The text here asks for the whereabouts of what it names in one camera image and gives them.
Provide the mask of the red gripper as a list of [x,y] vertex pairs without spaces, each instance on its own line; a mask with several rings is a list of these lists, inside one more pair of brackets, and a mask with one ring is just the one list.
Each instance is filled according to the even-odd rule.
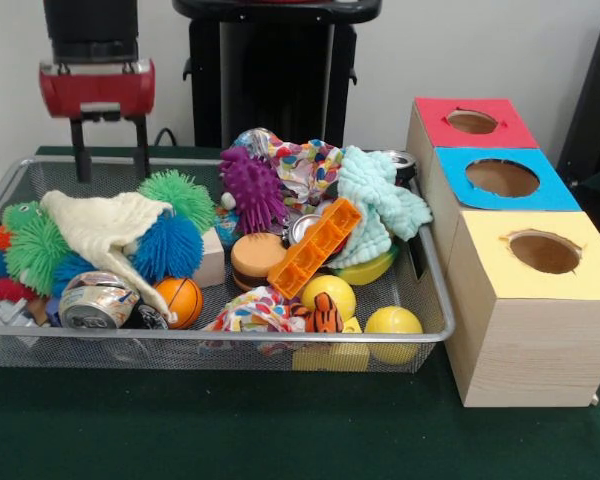
[[136,128],[135,172],[150,175],[146,117],[154,106],[155,66],[150,59],[124,63],[39,64],[39,86],[47,111],[69,118],[77,179],[91,181],[91,156],[84,143],[80,119],[96,114],[132,117]]

